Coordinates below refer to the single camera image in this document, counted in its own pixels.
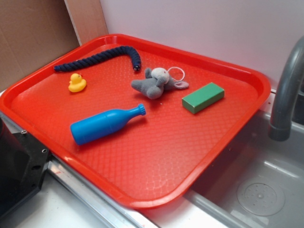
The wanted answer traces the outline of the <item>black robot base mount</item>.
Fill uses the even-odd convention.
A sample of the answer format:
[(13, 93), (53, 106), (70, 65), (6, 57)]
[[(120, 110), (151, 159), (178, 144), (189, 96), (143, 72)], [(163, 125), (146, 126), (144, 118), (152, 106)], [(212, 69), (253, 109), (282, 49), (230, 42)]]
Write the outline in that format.
[(12, 133), (0, 121), (0, 218), (4, 218), (42, 187), (49, 149), (30, 133)]

